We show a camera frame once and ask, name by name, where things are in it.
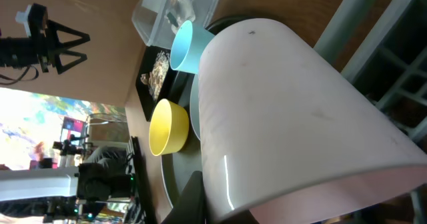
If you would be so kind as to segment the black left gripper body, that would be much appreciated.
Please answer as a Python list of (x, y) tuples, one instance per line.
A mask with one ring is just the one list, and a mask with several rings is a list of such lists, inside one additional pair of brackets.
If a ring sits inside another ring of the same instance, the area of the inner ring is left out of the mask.
[(25, 12), (16, 14), (15, 20), (24, 26), (27, 36), (1, 38), (1, 67), (20, 69), (40, 64), (42, 72), (49, 71), (46, 16), (47, 8), (36, 3), (28, 5)]

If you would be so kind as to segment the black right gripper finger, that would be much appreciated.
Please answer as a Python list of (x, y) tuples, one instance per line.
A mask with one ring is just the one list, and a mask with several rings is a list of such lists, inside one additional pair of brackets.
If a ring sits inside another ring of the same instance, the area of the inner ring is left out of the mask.
[(205, 191), (201, 171), (194, 171), (176, 205), (169, 213), (169, 223), (204, 224)]

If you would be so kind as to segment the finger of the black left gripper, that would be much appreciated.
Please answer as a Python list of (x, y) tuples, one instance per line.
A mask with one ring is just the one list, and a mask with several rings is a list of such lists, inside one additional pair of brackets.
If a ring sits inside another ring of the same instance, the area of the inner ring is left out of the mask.
[[(58, 32), (76, 36), (78, 39), (67, 42), (60, 42)], [(60, 53), (90, 41), (89, 34), (74, 30), (70, 27), (66, 27), (52, 20), (47, 21), (46, 38), (48, 50), (53, 51), (54, 53)]]
[(71, 68), (87, 60), (87, 55), (76, 51), (64, 51), (53, 54), (50, 57), (51, 65), (56, 68), (57, 73), (63, 74)]

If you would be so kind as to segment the yellow plastic bowl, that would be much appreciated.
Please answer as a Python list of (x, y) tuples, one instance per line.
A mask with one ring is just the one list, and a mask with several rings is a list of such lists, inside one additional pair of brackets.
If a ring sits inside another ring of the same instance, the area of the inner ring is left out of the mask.
[(154, 156), (179, 152), (189, 133), (187, 111), (168, 99), (155, 106), (149, 125), (149, 148)]

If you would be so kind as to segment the peanut shells and rice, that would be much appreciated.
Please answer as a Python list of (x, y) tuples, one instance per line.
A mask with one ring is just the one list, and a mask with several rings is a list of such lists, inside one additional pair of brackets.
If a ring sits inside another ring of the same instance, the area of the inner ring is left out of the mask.
[(154, 101), (157, 101), (161, 86), (165, 80), (167, 72), (169, 70), (169, 59), (170, 54), (165, 51), (160, 51), (153, 65), (152, 71), (149, 73), (142, 74), (140, 81), (148, 86), (149, 94), (152, 96)]

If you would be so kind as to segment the pink plastic cup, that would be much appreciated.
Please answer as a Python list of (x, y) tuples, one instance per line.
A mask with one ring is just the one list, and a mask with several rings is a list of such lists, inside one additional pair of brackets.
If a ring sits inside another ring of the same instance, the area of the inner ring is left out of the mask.
[(218, 33), (199, 65), (209, 216), (315, 223), (426, 182), (426, 154), (284, 24)]

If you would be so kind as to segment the light blue plastic cup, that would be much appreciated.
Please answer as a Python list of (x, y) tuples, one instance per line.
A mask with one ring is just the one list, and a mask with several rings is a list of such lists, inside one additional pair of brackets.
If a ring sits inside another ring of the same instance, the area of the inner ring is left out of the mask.
[(207, 44), (215, 37), (208, 30), (185, 21), (178, 29), (170, 54), (170, 67), (174, 71), (198, 74), (201, 54)]

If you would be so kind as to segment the white tissue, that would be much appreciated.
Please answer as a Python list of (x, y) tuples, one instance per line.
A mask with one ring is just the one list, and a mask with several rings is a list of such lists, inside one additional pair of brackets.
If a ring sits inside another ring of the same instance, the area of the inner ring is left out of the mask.
[(181, 25), (185, 21), (195, 21), (196, 15), (193, 8), (193, 0), (176, 0), (177, 22)]

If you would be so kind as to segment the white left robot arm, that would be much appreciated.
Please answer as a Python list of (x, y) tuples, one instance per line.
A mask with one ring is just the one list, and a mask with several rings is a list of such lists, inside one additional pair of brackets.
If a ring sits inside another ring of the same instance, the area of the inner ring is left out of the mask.
[[(27, 36), (1, 39), (2, 67), (20, 69), (26, 75), (39, 65), (37, 73), (53, 67), (62, 74), (86, 61), (86, 54), (73, 48), (88, 42), (90, 36), (50, 20), (45, 6), (29, 5), (26, 11), (17, 13), (16, 21), (24, 25)], [(78, 203), (108, 203), (133, 196), (135, 175), (128, 161), (119, 166), (121, 173), (110, 173), (98, 163), (74, 162), (75, 156), (83, 157), (91, 151), (88, 127), (84, 121), (66, 117), (61, 139), (52, 145), (60, 152), (58, 162), (48, 159), (45, 169), (31, 164), (28, 170), (2, 173), (1, 200), (75, 197)]]

